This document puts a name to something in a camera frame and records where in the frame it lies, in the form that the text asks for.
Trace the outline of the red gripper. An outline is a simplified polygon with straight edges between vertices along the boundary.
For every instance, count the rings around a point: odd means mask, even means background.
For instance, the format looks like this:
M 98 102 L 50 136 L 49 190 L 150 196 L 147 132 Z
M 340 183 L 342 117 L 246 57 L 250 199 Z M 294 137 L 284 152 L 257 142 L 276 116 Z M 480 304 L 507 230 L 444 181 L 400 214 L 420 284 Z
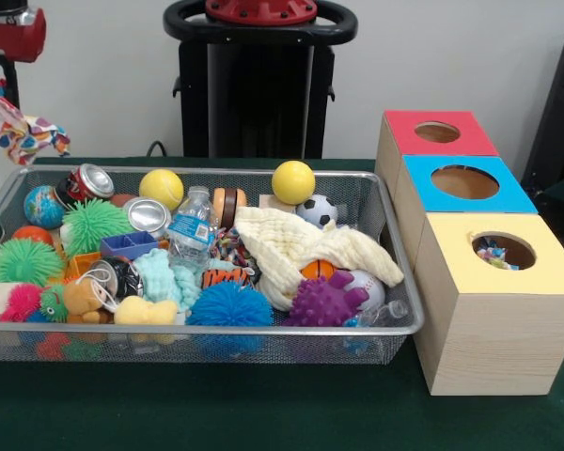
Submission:
M 0 7 L 0 55 L 5 98 L 20 107 L 18 77 L 14 62 L 32 63 L 41 55 L 46 40 L 46 18 L 42 8 Z

